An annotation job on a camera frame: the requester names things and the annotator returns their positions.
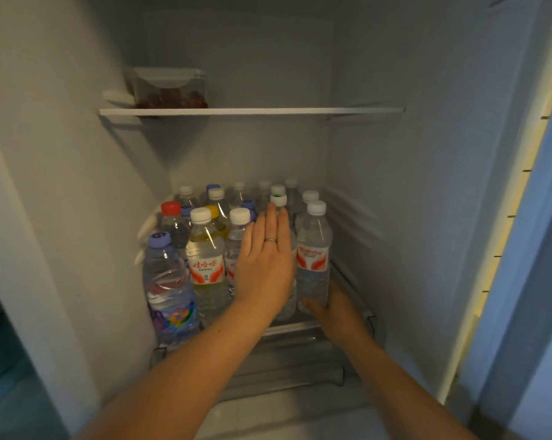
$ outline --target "forearm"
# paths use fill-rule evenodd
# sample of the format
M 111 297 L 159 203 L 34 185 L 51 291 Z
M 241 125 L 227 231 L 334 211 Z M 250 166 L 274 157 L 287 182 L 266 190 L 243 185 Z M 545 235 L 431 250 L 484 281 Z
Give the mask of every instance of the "forearm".
M 272 315 L 238 302 L 105 408 L 83 439 L 190 439 Z
M 345 353 L 392 438 L 475 438 L 372 339 L 351 340 Z

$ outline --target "refrigerator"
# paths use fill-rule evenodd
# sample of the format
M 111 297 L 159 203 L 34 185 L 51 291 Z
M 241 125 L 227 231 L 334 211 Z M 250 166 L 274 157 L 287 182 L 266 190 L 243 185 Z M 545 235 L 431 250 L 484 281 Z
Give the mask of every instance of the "refrigerator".
M 0 0 L 0 299 L 67 428 L 155 362 L 160 204 L 286 177 L 326 201 L 373 336 L 444 402 L 551 43 L 552 0 Z M 222 112 L 124 112 L 148 66 L 204 70 Z M 383 436 L 314 321 L 285 326 L 199 438 Z

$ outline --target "purple bottle cap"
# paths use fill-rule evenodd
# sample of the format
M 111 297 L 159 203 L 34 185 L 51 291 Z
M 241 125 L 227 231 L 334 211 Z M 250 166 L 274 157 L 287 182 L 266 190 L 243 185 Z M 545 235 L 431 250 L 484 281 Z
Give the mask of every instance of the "purple bottle cap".
M 172 240 L 170 239 L 170 234 L 168 232 L 154 233 L 148 238 L 148 245 L 152 249 L 161 249 L 167 245 L 170 245 L 170 243 L 172 243 Z
M 253 199 L 245 199 L 241 202 L 241 206 L 248 210 L 255 210 L 255 201 Z
M 182 207 L 182 213 L 181 215 L 186 217 L 186 216 L 189 216 L 190 217 L 190 212 L 192 211 L 192 205 L 184 205 Z

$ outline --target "yellow bottle cap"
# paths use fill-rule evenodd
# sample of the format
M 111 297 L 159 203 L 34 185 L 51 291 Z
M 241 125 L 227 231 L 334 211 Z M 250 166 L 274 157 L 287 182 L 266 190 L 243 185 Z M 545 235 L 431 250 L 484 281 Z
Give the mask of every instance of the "yellow bottle cap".
M 205 208 L 211 211 L 211 219 L 217 219 L 219 217 L 219 208 L 216 205 L 207 205 Z

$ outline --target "white bottle cap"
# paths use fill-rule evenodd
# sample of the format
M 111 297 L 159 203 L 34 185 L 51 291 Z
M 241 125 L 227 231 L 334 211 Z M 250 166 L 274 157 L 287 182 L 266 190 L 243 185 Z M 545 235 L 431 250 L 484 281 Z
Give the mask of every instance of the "white bottle cap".
M 327 211 L 327 204 L 322 200 L 313 200 L 307 204 L 306 210 L 312 216 L 322 216 Z
M 206 224 L 211 221 L 211 211 L 206 207 L 195 208 L 190 212 L 190 220 L 195 224 Z
M 225 192 L 222 188 L 211 188 L 208 191 L 208 197 L 214 200 L 221 200 L 225 197 Z
M 319 192 L 315 190 L 306 190 L 302 193 L 302 202 L 311 202 L 313 200 L 319 200 Z
M 229 220 L 235 225 L 245 225 L 251 221 L 251 213 L 247 208 L 234 208 L 229 212 Z
M 273 195 L 285 195 L 286 187 L 284 185 L 272 185 L 272 194 Z
M 180 194 L 191 195 L 192 193 L 194 193 L 194 188 L 192 188 L 190 185 L 180 187 Z
M 288 202 L 288 197 L 286 195 L 271 195 L 270 202 L 272 202 L 276 207 L 286 207 Z

